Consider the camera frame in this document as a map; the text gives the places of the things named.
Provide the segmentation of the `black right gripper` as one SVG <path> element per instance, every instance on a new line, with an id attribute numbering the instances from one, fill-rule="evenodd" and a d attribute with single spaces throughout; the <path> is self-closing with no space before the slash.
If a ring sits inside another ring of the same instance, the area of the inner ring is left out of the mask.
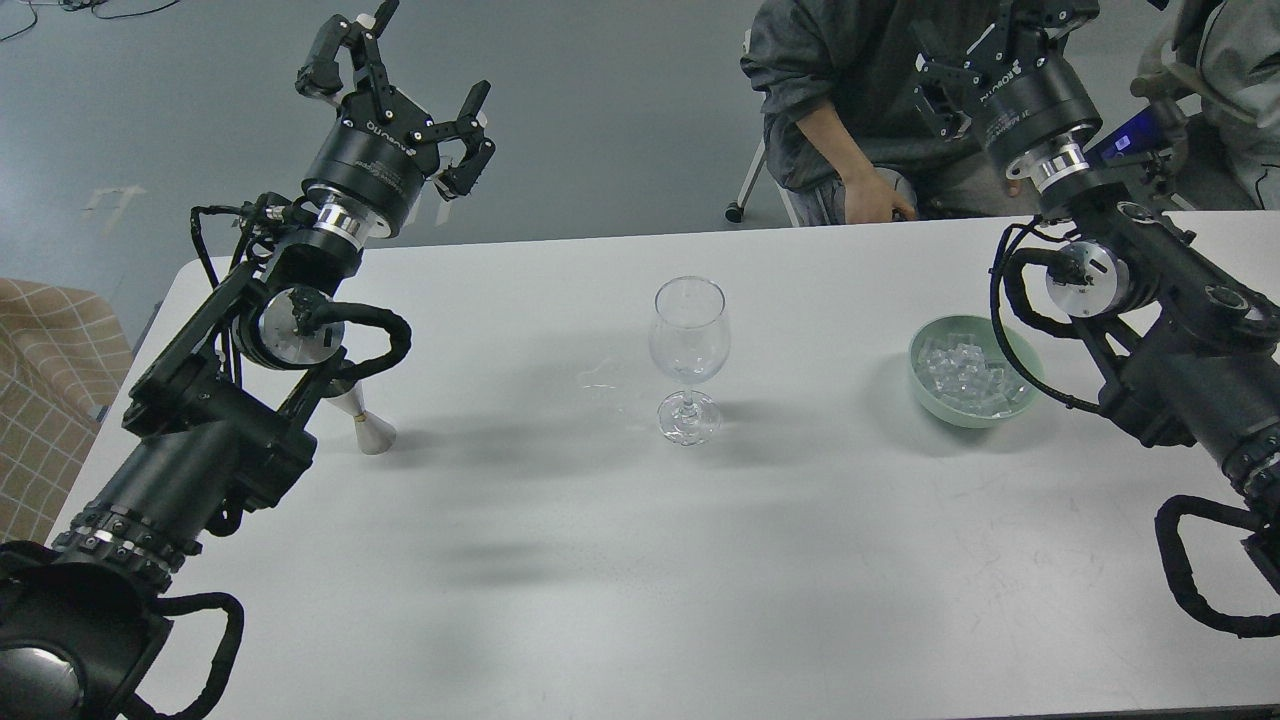
<path id="1" fill-rule="evenodd" d="M 986 36 L 986 69 L 942 53 L 931 20 L 910 24 L 919 53 L 914 102 L 934 137 L 960 141 L 972 123 L 989 160 L 1009 179 L 1056 138 L 1094 137 L 1101 117 L 1073 65 L 1066 37 L 1100 15 L 1097 1 L 998 1 Z"/>

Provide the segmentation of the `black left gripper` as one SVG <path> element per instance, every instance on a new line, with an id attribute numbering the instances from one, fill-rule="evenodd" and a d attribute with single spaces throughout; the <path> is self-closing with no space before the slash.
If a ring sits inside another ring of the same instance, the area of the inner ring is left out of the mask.
<path id="1" fill-rule="evenodd" d="M 463 197 L 497 152 L 480 118 L 492 91 L 489 81 L 475 83 L 460 115 L 442 123 L 394 91 L 379 40 L 399 5 L 383 1 L 372 15 L 355 20 L 333 15 L 296 76 L 298 95 L 335 105 L 335 122 L 303 176 L 305 197 L 316 206 L 334 193 L 353 199 L 376 217 L 371 234 L 379 240 L 403 229 L 429 176 L 443 200 Z M 338 61 L 343 50 L 349 54 L 356 92 L 338 102 L 344 87 Z M 433 149 L 452 141 L 460 141 L 465 152 L 440 167 Z"/>

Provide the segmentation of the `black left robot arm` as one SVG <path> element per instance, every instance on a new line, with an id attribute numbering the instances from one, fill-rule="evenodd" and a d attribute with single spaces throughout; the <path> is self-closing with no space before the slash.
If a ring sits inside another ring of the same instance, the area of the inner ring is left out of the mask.
<path id="1" fill-rule="evenodd" d="M 356 400 L 412 343 L 384 307 L 343 302 L 370 240 L 392 238 L 426 184 L 442 200 L 470 193 L 497 147 L 477 82 L 452 120 L 435 120 L 390 81 L 379 49 L 398 9 L 334 15 L 294 87 L 330 102 L 335 123 L 297 199 L 264 193 L 189 214 L 233 215 L 233 266 L 134 383 L 123 427 L 138 446 L 49 544 L 3 546 L 3 716 L 155 719 L 140 683 L 174 621 L 225 615 L 204 688 L 179 711 L 205 719 L 221 700 L 244 634 L 232 594 L 170 597 L 173 575 L 276 506 L 311 466 L 308 419 L 324 400 Z"/>

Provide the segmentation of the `person's hand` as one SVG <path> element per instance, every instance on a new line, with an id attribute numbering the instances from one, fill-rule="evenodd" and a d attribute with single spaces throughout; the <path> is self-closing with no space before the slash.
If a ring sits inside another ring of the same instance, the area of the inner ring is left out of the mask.
<path id="1" fill-rule="evenodd" d="M 910 182 L 883 167 L 861 168 L 841 176 L 846 224 L 879 224 L 916 219 L 916 196 Z"/>

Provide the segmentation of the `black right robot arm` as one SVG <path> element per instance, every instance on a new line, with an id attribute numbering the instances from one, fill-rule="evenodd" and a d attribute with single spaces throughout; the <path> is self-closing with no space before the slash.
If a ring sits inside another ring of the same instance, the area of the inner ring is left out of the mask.
<path id="1" fill-rule="evenodd" d="M 1101 119 L 1062 47 L 1098 13 L 1094 1 L 1002 1 L 961 53 L 945 49 L 933 22 L 914 20 L 915 104 L 942 140 L 977 138 L 997 170 L 1039 195 L 1038 215 L 1005 232 L 989 269 L 1001 350 L 1010 348 L 1000 318 L 1007 304 L 1025 325 L 1079 340 L 1103 386 L 1091 404 L 1010 355 L 1014 370 L 1146 447 L 1204 447 L 1244 503 L 1179 495 L 1161 506 L 1155 532 L 1167 585 L 1211 629 L 1275 637 L 1276 615 L 1210 606 L 1178 528 L 1196 516 L 1247 530 L 1245 552 L 1277 584 L 1277 306 L 1201 255 L 1193 233 L 1135 201 L 1115 167 L 1085 151 Z"/>

